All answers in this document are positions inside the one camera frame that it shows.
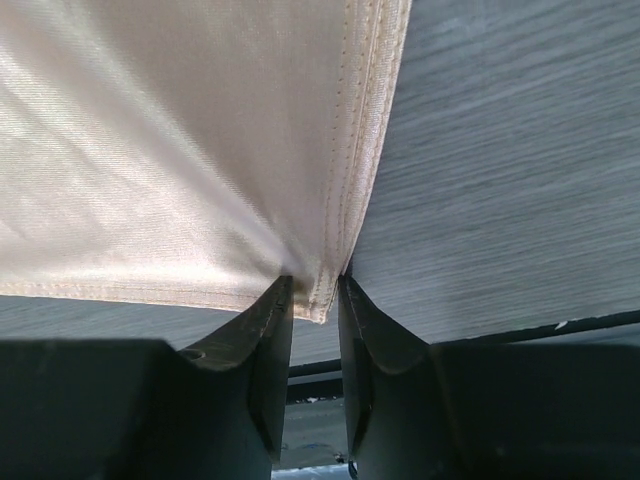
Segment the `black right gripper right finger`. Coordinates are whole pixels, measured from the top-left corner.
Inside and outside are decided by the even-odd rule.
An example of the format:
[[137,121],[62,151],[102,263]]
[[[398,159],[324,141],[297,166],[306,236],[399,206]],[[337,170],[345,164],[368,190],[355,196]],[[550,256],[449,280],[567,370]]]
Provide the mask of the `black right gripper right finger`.
[[635,479],[639,350],[429,344],[343,277],[339,337],[361,479]]

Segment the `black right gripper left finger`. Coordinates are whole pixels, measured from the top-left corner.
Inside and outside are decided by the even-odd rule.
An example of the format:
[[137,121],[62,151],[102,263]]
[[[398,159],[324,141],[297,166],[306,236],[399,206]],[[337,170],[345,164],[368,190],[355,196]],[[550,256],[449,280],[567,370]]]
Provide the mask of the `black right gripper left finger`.
[[5,479],[267,479],[293,327],[282,276],[182,350],[163,340],[1,345]]

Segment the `beige satin napkin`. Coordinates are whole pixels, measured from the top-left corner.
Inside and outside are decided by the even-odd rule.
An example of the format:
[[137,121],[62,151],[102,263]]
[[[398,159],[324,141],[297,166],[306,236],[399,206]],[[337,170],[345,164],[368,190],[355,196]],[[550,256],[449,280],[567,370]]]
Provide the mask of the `beige satin napkin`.
[[407,1],[5,1],[1,291],[324,322]]

